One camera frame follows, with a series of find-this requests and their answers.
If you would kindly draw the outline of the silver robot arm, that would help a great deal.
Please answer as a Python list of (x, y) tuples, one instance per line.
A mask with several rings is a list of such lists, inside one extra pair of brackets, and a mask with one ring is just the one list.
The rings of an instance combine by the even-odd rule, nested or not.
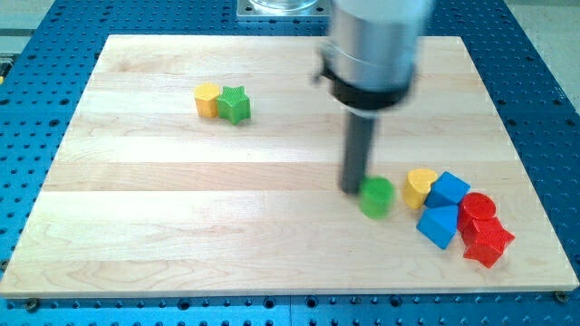
[(402, 101), (415, 70), (418, 37), (432, 0), (335, 0), (317, 77), (349, 112), (374, 119)]

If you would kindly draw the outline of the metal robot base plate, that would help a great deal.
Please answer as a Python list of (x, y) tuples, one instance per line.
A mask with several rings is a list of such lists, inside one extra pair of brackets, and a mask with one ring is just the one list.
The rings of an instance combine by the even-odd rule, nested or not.
[(237, 0), (237, 16), (244, 18), (327, 16), (330, 0)]

